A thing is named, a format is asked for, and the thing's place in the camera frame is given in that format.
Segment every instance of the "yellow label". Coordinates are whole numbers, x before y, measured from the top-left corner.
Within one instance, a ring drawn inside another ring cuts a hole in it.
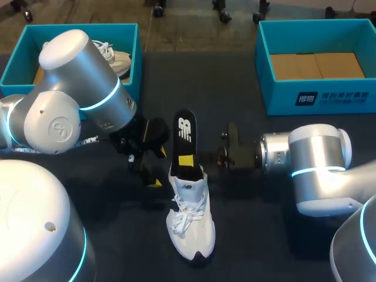
[[[193,167],[193,155],[179,156],[179,166]]]
[[[152,188],[157,188],[157,187],[160,187],[162,186],[161,182],[159,182],[159,180],[157,179],[155,181],[155,184],[150,184],[150,185],[147,185],[148,187],[152,187]]]
[[[162,151],[162,153],[164,154],[164,156],[167,157],[166,152],[164,151],[165,149],[163,148],[163,146],[160,148],[160,150]]]

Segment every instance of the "shoelace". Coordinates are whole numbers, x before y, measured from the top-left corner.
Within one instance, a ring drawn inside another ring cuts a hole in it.
[[[113,53],[112,44],[109,44],[108,42],[101,42],[98,40],[92,40],[94,45],[98,48],[102,56],[107,61],[112,61],[115,58],[115,54]]]
[[[174,234],[183,237],[192,221],[204,218],[206,194],[198,203],[184,202],[179,195],[175,195],[174,200],[179,207],[179,212],[172,220],[171,228]]]

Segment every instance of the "blue box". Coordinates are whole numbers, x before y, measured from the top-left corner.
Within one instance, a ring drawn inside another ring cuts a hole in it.
[[[109,42],[114,50],[132,54],[129,82],[123,84],[131,97],[138,102],[142,77],[142,49],[136,23],[27,25],[0,80],[0,89],[4,96],[28,94],[35,87],[32,83],[39,67],[38,58],[43,43],[71,29],[81,29],[91,39]]]
[[[368,19],[261,21],[258,27],[254,57],[268,115],[376,112],[376,29]],[[351,52],[364,79],[277,80],[270,58]],[[300,103],[302,96],[309,102]]]

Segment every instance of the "black insole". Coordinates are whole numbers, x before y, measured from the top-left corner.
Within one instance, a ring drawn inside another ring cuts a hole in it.
[[[198,181],[203,178],[197,160],[197,122],[191,110],[183,109],[175,114],[173,127],[173,156],[171,175],[179,179]],[[193,165],[179,165],[179,156],[193,156]]]

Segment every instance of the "gray floor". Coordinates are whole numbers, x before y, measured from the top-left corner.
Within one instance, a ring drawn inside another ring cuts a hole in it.
[[[28,0],[33,24],[138,23],[145,51],[249,50],[257,28],[254,0],[227,0],[233,20],[223,24],[212,0],[167,0],[163,18],[152,17],[152,0]],[[324,11],[272,5],[268,19],[323,18]],[[26,22],[10,5],[0,8],[0,53],[11,53]]]

